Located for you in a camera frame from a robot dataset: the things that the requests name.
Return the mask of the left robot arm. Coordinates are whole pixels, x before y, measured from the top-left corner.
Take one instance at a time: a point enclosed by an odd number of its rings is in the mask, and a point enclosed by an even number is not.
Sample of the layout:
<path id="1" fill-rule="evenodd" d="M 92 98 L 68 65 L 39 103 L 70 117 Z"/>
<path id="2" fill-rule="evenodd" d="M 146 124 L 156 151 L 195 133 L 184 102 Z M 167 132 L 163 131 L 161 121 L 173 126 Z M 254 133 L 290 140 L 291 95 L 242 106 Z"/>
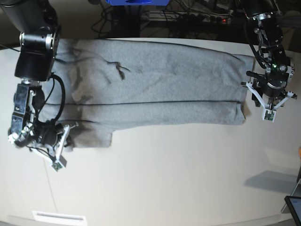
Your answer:
<path id="1" fill-rule="evenodd" d="M 257 49 L 253 44 L 249 46 L 257 63 L 265 70 L 264 74 L 247 71 L 247 76 L 253 80 L 241 84 L 251 91 L 256 107 L 263 107 L 262 119 L 274 121 L 277 109 L 290 98 L 297 98 L 295 93 L 286 91 L 294 75 L 294 64 L 282 45 L 283 32 L 277 22 L 275 1 L 243 0 L 241 5 L 246 15 L 245 35 L 249 35 L 248 26 L 253 24 L 259 41 Z"/>

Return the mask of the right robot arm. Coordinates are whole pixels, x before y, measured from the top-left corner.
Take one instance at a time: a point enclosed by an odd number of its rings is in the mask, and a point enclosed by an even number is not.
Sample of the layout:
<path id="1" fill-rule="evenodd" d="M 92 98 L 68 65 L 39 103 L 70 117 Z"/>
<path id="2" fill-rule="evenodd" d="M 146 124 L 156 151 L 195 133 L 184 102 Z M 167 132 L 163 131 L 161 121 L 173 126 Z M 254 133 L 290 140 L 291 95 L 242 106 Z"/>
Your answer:
<path id="1" fill-rule="evenodd" d="M 78 124 L 58 122 L 66 91 L 63 80 L 52 72 L 61 32 L 56 11 L 47 0 L 3 0 L 0 7 L 20 31 L 21 47 L 15 69 L 15 76 L 21 81 L 14 94 L 8 140 L 18 148 L 35 152 L 54 170 L 60 170 L 67 165 L 62 151 L 71 145 L 70 130 Z M 41 122 L 39 116 L 48 101 L 42 83 L 49 80 L 60 85 L 61 103 L 54 118 Z"/>

